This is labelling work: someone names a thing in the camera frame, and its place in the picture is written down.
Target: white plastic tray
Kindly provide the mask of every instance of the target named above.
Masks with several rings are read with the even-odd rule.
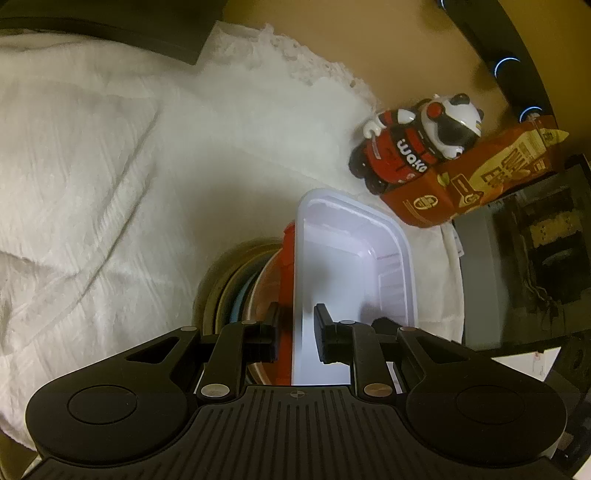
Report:
[[[294,385],[349,384],[349,367],[320,362],[313,308],[371,324],[414,326],[417,302],[408,241],[393,218],[332,190],[308,192],[295,224]]]

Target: toy figure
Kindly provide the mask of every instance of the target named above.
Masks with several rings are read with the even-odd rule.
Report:
[[[367,140],[353,150],[349,169],[365,179],[371,193],[381,195],[472,148],[483,118],[465,93],[434,95],[410,110],[385,111],[363,127]]]

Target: snack bag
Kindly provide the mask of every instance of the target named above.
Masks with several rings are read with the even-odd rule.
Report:
[[[439,225],[520,184],[562,170],[558,144],[568,136],[551,115],[527,120],[381,198],[409,225]]]

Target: metal screw head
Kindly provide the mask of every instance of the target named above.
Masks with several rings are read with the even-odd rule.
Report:
[[[230,393],[227,385],[222,383],[210,383],[201,389],[201,395],[208,398],[222,398]]]
[[[370,383],[363,389],[366,395],[370,397],[387,397],[392,395],[392,387],[384,383]]]

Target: white cloth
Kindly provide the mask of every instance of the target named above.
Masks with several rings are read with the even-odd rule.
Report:
[[[218,25],[196,66],[5,37],[0,66],[0,428],[28,447],[38,388],[190,323],[211,262],[280,236],[308,190],[386,209],[348,171],[369,89],[270,28]],[[458,340],[451,227],[404,228],[419,325]]]

